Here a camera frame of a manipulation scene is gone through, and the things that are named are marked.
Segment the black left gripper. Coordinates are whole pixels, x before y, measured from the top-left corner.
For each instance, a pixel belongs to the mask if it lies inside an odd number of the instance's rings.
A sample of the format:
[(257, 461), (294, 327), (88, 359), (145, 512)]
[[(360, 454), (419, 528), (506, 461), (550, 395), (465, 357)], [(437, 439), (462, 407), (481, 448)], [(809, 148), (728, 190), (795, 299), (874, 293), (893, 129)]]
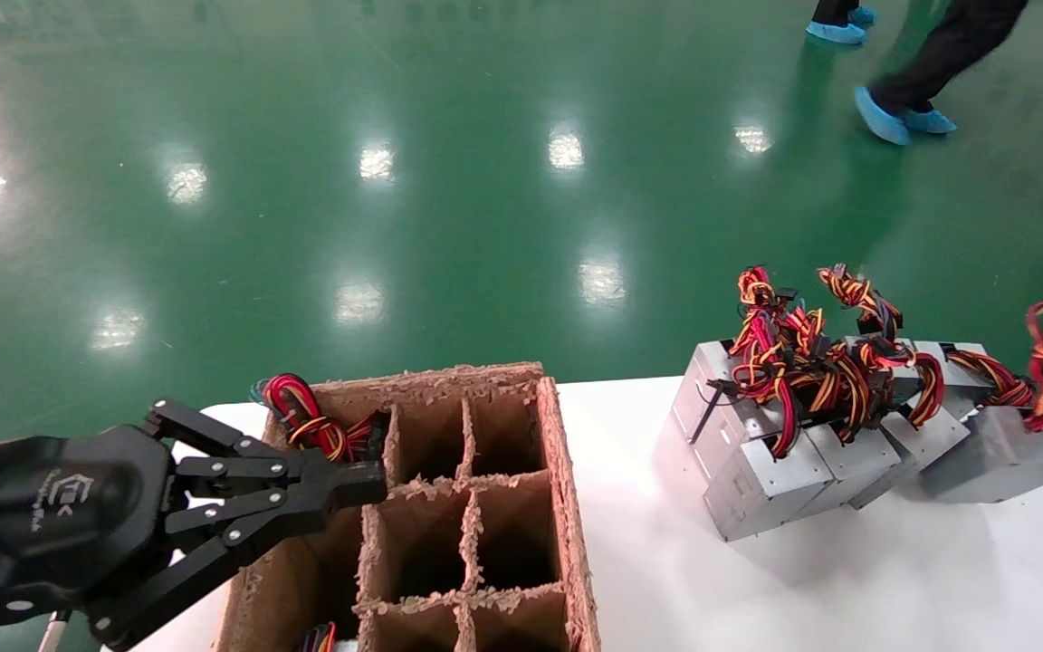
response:
[[(142, 428), (156, 440), (119, 426), (0, 442), (0, 626), (98, 599), (87, 607), (92, 635), (129, 651), (274, 546), (388, 496), (386, 412), (345, 429), (337, 458), (269, 445), (171, 399), (157, 401)], [(162, 438), (199, 454), (173, 464)], [(167, 566), (167, 484), (178, 493), (253, 494), (216, 508), (214, 532), (179, 545), (185, 556)]]

